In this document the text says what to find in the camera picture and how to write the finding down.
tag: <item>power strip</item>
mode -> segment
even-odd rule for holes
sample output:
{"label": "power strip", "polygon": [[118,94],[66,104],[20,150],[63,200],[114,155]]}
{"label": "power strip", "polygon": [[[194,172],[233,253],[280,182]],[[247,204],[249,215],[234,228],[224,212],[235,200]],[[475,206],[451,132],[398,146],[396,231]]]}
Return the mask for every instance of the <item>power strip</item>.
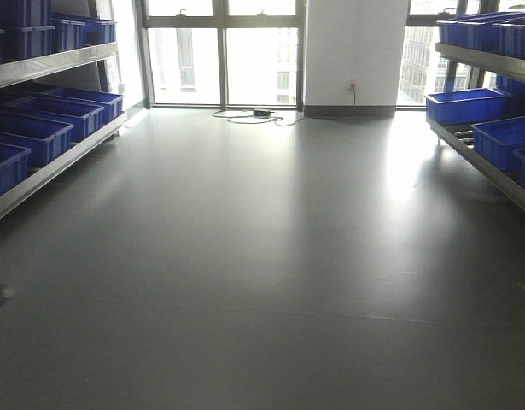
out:
{"label": "power strip", "polygon": [[268,109],[254,109],[253,116],[256,118],[271,118],[272,112]]}

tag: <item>floor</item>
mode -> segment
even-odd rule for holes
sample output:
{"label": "floor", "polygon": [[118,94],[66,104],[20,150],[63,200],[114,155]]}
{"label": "floor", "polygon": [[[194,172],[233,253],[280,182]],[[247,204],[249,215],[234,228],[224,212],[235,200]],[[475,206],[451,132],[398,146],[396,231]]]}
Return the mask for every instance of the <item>floor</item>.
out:
{"label": "floor", "polygon": [[154,109],[0,221],[0,410],[521,410],[519,281],[423,113]]}

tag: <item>glass pane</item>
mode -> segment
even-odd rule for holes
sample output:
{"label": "glass pane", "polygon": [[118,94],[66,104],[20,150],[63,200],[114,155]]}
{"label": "glass pane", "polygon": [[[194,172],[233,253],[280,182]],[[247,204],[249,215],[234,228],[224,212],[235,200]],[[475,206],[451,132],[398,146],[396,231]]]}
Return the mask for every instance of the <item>glass pane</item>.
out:
{"label": "glass pane", "polygon": [[499,11],[516,11],[525,9],[525,0],[501,0]]}
{"label": "glass pane", "polygon": [[495,88],[495,81],[497,79],[497,74],[486,71],[484,73],[484,88]]}
{"label": "glass pane", "polygon": [[[425,105],[425,95],[444,91],[448,60],[435,51],[437,27],[407,27],[403,44],[397,105]],[[470,68],[458,64],[454,90],[464,90]]]}
{"label": "glass pane", "polygon": [[229,0],[230,15],[295,15],[295,0]]}
{"label": "glass pane", "polygon": [[467,2],[467,14],[477,15],[481,9],[481,0],[469,0]]}
{"label": "glass pane", "polygon": [[219,104],[215,28],[150,28],[155,102]]}
{"label": "glass pane", "polygon": [[446,11],[454,14],[458,0],[412,0],[411,15],[436,15]]}
{"label": "glass pane", "polygon": [[233,28],[227,43],[231,105],[296,105],[296,28]]}
{"label": "glass pane", "polygon": [[170,16],[183,13],[190,16],[213,15],[211,0],[148,0],[149,15]]}

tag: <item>white wall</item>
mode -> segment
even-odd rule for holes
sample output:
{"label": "white wall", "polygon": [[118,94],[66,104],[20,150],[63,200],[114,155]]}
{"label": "white wall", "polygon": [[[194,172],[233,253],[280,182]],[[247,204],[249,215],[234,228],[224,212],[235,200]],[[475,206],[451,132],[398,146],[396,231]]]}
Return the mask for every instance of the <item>white wall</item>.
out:
{"label": "white wall", "polygon": [[309,0],[304,104],[395,105],[408,0]]}

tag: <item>metal shelf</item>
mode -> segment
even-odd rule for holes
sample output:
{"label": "metal shelf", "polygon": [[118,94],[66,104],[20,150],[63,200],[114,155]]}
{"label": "metal shelf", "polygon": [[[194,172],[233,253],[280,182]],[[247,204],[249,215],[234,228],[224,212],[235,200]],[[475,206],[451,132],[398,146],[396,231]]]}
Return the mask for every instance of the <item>metal shelf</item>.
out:
{"label": "metal shelf", "polygon": [[0,219],[12,209],[24,202],[37,190],[48,184],[53,178],[69,168],[74,162],[93,150],[97,145],[106,141],[124,125],[127,114],[105,125],[91,134],[84,141],[74,145],[69,151],[55,158],[47,166],[40,168],[33,175],[0,196]]}
{"label": "metal shelf", "polygon": [[117,53],[118,44],[107,43],[0,64],[0,88],[98,62]]}
{"label": "metal shelf", "polygon": [[436,134],[444,139],[448,145],[455,149],[465,160],[486,175],[503,193],[525,211],[525,190],[506,174],[499,171],[484,157],[469,148],[464,142],[456,138],[450,128],[427,118],[427,122]]}
{"label": "metal shelf", "polygon": [[525,82],[525,60],[444,43],[437,43],[436,50],[448,60]]}

